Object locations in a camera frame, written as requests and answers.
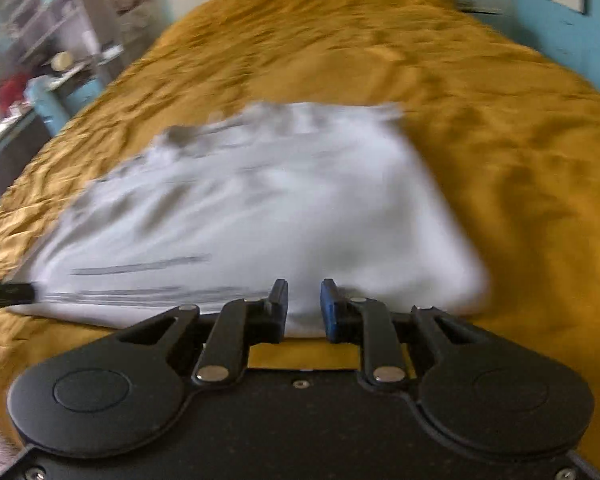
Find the yellow blanket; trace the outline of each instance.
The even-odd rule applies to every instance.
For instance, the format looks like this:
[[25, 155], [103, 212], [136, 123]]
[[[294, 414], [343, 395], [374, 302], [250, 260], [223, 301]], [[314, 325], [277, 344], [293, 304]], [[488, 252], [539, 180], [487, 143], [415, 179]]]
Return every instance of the yellow blanket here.
[[[483, 327], [579, 371], [596, 397], [581, 452], [600, 468], [600, 94], [451, 0], [212, 0], [163, 35], [0, 201], [0, 276], [84, 184], [174, 123], [247, 102], [399, 102], [490, 270]], [[104, 330], [0, 312], [0, 425], [25, 367]], [[357, 365], [294, 341], [252, 365]]]

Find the blue wall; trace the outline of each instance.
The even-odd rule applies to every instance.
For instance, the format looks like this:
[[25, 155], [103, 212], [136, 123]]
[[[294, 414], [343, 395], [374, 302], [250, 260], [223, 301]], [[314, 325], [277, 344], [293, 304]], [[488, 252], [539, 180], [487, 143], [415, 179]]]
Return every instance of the blue wall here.
[[516, 0], [514, 39], [579, 72], [600, 90], [600, 0], [580, 14], [550, 0]]

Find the mustard yellow bedspread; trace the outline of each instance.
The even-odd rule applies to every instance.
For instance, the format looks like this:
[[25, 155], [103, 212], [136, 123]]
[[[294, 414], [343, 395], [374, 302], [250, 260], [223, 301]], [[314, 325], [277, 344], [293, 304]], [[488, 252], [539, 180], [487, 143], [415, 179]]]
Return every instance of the mustard yellow bedspread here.
[[[579, 371], [600, 468], [600, 94], [451, 0], [212, 0], [46, 145], [0, 201], [0, 276], [84, 184], [174, 123], [247, 102], [399, 102], [404, 128], [491, 273], [480, 325]], [[25, 367], [106, 331], [0, 312], [0, 424]], [[355, 367], [293, 341], [253, 365]]]

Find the metal rivet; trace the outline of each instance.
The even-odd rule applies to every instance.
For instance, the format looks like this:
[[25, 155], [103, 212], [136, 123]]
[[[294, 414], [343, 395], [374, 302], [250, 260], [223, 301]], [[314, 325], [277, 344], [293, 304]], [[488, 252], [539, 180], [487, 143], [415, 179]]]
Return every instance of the metal rivet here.
[[294, 381], [293, 384], [294, 388], [297, 388], [298, 390], [306, 390], [309, 386], [311, 386], [311, 383], [304, 379], [298, 379], [297, 381]]
[[209, 365], [198, 370], [196, 377], [205, 383], [224, 381], [229, 376], [229, 370], [223, 366]]
[[577, 476], [575, 469], [565, 467], [555, 474], [555, 480], [576, 480]]
[[374, 379], [380, 383], [399, 383], [406, 376], [397, 366], [379, 366], [374, 370]]
[[32, 467], [31, 469], [27, 469], [26, 473], [24, 473], [24, 478], [26, 478], [26, 480], [45, 480], [46, 474], [39, 467]]

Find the folded white garment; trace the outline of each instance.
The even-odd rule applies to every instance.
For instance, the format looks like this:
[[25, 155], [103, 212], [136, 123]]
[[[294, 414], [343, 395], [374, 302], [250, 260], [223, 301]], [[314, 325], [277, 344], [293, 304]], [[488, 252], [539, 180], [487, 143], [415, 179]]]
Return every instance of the folded white garment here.
[[254, 104], [174, 126], [92, 182], [11, 276], [23, 314], [125, 327], [289, 282], [288, 336], [324, 334], [333, 278], [390, 309], [475, 305], [485, 273], [393, 105]]

